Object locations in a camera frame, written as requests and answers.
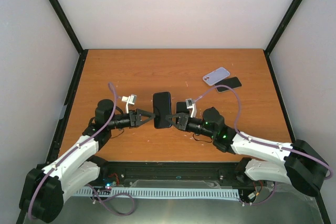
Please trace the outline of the lavender phone case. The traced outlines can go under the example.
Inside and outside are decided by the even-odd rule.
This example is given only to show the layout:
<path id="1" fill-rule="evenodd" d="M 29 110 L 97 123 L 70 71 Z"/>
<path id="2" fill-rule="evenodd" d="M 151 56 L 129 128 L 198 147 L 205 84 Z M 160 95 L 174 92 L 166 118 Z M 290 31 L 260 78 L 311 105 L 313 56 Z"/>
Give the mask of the lavender phone case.
<path id="1" fill-rule="evenodd" d="M 208 86 L 213 86 L 229 76 L 230 72 L 227 69 L 224 67 L 219 67 L 214 71 L 204 75 L 202 79 Z"/>

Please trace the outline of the white phone black screen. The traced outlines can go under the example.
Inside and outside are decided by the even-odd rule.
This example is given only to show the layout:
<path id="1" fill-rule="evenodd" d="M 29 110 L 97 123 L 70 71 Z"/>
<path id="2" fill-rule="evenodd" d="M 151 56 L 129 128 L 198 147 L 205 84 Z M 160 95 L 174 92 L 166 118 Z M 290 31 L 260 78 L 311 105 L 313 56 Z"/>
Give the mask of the white phone black screen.
<path id="1" fill-rule="evenodd" d="M 216 90 L 218 92 L 226 92 L 228 88 L 223 87 L 223 85 L 230 87 L 231 89 L 236 89 L 242 86 L 240 80 L 237 77 L 227 78 L 221 80 L 215 84 Z"/>

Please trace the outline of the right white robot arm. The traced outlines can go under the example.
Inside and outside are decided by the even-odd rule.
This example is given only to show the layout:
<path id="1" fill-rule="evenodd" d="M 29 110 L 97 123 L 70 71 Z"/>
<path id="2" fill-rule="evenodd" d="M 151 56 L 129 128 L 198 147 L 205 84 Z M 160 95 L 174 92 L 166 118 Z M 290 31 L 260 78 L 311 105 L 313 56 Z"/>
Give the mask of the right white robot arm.
<path id="1" fill-rule="evenodd" d="M 227 126 L 214 107 L 206 109 L 200 119 L 187 113 L 167 115 L 166 119 L 180 131 L 209 137 L 223 153 L 250 156 L 243 168 L 250 180 L 286 183 L 316 197 L 323 182 L 333 175 L 331 167 L 306 141 L 282 143 L 251 136 Z"/>

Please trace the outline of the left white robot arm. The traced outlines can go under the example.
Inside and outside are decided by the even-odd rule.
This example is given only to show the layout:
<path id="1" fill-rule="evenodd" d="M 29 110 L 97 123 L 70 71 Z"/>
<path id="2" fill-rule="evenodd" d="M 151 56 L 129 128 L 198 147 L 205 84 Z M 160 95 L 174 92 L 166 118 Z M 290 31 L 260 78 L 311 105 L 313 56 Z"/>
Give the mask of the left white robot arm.
<path id="1" fill-rule="evenodd" d="M 32 219 L 50 223 L 60 214 L 66 201 L 86 184 L 108 180 L 109 170 L 98 165 L 95 154 L 111 138 L 111 131 L 136 128 L 155 118 L 141 109 L 115 114 L 109 99 L 98 102 L 93 121 L 76 143 L 58 159 L 43 168 L 34 168 L 26 176 L 19 208 Z"/>

